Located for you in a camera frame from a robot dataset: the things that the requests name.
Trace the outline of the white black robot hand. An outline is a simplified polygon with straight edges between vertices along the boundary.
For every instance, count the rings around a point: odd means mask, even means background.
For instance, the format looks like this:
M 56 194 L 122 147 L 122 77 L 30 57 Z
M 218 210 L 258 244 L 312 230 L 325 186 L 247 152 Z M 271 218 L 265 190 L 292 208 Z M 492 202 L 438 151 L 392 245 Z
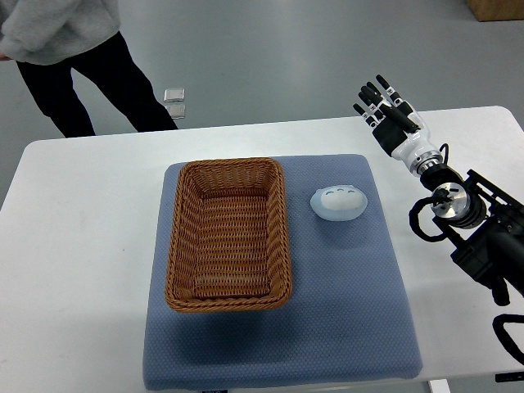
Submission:
M 373 128 L 382 150 L 402 161 L 410 172 L 424 172 L 439 164 L 440 152 L 430 142 L 429 128 L 420 114 L 409 102 L 401 103 L 400 94 L 381 75 L 376 75 L 376 80 L 389 101 L 372 82 L 367 82 L 358 96 L 371 115 L 357 103 L 353 108 Z

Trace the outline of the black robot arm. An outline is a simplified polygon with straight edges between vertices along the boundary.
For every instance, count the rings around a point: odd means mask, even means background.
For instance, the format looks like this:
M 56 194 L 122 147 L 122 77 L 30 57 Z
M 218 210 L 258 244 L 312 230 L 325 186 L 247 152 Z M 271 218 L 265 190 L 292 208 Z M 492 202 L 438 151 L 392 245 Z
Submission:
M 449 240 L 452 261 L 487 287 L 495 303 L 523 290 L 523 205 L 473 170 L 462 178 L 448 165 L 449 147 L 435 147 L 419 113 L 381 76 L 359 92 L 355 111 L 382 150 L 404 163 L 431 193 L 409 212 L 409 226 L 426 242 Z

